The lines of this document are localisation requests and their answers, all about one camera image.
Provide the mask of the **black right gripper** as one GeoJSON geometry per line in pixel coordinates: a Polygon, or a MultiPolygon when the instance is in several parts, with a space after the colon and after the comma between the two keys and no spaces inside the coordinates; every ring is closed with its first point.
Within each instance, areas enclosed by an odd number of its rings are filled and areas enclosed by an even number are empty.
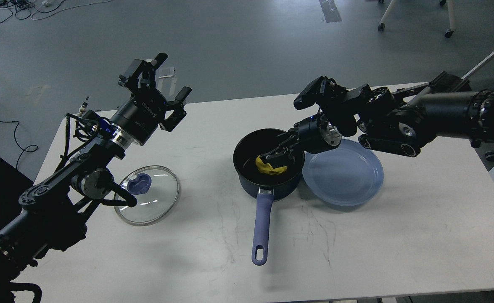
{"type": "Polygon", "coordinates": [[[288,168],[303,167],[303,154],[324,153],[341,145],[342,135],[333,126],[325,114],[307,117],[293,125],[295,131],[289,130],[276,136],[276,147],[260,155],[262,161],[273,167],[287,165],[288,168]]]}

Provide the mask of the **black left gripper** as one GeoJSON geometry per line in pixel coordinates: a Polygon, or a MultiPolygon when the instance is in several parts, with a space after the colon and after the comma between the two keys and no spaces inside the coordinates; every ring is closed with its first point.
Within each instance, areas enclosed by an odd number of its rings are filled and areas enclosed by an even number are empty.
{"type": "Polygon", "coordinates": [[[184,86],[173,101],[167,101],[157,88],[156,71],[168,57],[166,53],[158,53],[155,58],[134,59],[119,75],[118,85],[128,89],[131,95],[110,122],[131,136],[137,145],[145,145],[158,127],[172,132],[187,115],[185,100],[192,88],[184,86]]]}

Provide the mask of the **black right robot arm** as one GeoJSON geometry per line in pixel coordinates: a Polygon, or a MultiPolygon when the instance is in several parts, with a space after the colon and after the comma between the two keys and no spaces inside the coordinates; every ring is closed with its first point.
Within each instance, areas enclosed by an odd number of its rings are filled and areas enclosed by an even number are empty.
{"type": "Polygon", "coordinates": [[[391,92],[364,84],[347,89],[320,76],[293,101],[318,113],[278,136],[279,144],[256,158],[259,167],[288,167],[293,152],[324,153],[361,131],[366,149],[416,157],[437,137],[463,138],[472,148],[494,143],[494,89],[473,91],[469,81],[443,72],[424,85],[391,92]]]}

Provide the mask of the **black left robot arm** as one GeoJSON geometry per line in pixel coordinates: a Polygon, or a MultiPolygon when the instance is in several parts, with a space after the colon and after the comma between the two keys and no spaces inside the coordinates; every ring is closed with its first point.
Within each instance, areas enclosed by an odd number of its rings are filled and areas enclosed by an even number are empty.
{"type": "Polygon", "coordinates": [[[30,291],[39,303],[37,284],[14,280],[28,266],[36,267],[50,249],[65,251],[83,240],[87,221],[99,207],[135,207],[136,195],[114,180],[107,169],[112,159],[123,159],[131,144],[143,146],[160,128],[171,132],[187,115],[185,100],[191,88],[182,88],[168,101],[156,84],[156,71],[166,53],[135,59],[119,76],[119,85],[131,96],[111,118],[80,107],[66,114],[64,152],[53,174],[19,197],[20,215],[0,230],[0,303],[12,303],[15,292],[30,291]]]}

